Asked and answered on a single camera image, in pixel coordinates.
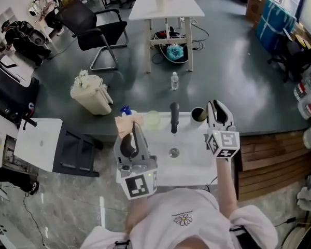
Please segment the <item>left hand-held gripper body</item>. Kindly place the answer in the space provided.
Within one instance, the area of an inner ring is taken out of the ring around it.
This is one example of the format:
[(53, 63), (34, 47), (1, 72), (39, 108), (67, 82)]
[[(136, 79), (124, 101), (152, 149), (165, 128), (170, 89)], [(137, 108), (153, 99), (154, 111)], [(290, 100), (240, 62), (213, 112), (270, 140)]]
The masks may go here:
[(153, 195), (157, 190), (157, 157), (117, 166), (116, 182), (129, 200)]

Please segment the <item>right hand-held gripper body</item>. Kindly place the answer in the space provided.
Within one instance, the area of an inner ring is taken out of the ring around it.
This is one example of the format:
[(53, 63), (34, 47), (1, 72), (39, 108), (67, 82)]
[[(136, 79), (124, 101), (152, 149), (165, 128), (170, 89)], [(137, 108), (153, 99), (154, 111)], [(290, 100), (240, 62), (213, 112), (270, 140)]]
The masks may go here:
[(226, 127), (209, 127), (204, 132), (204, 141), (207, 150), (217, 159), (231, 159), (240, 150), (239, 133)]

